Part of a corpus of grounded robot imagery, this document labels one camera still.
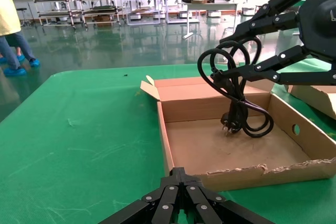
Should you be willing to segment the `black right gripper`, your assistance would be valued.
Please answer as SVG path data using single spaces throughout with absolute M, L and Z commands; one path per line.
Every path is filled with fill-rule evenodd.
M 240 41 L 260 34 L 297 26 L 296 14 L 280 14 L 300 0 L 269 0 L 249 20 L 237 25 L 234 33 L 219 42 Z M 211 74 L 213 80 L 242 77 L 250 82 L 267 79 L 277 84 L 297 86 L 335 85 L 335 0 L 306 0 L 299 9 L 300 39 L 305 46 L 294 46 L 258 64 L 244 65 Z M 308 55 L 332 65 L 325 72 L 282 72 Z

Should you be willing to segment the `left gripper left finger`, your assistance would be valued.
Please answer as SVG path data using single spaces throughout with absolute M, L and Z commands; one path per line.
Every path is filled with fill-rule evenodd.
M 184 168 L 173 168 L 161 178 L 159 188 L 147 193 L 101 223 L 173 223 L 177 220 L 176 208 Z

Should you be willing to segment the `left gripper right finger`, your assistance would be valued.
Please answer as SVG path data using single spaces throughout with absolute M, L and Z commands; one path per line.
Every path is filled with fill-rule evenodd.
M 183 209 L 188 223 L 272 223 L 249 209 L 205 188 L 183 172 Z

